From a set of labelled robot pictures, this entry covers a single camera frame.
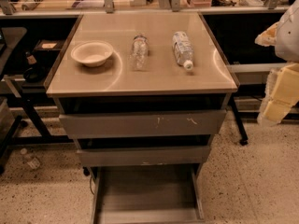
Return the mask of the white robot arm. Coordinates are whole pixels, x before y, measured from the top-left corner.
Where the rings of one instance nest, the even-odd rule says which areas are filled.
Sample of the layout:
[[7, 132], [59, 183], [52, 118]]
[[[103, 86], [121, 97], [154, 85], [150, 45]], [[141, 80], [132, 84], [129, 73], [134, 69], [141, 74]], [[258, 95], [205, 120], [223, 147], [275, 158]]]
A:
[[278, 22], [259, 34], [255, 43], [273, 46], [276, 56], [287, 62], [280, 69], [270, 70], [257, 118], [262, 126], [274, 126], [299, 102], [299, 0], [294, 0]]

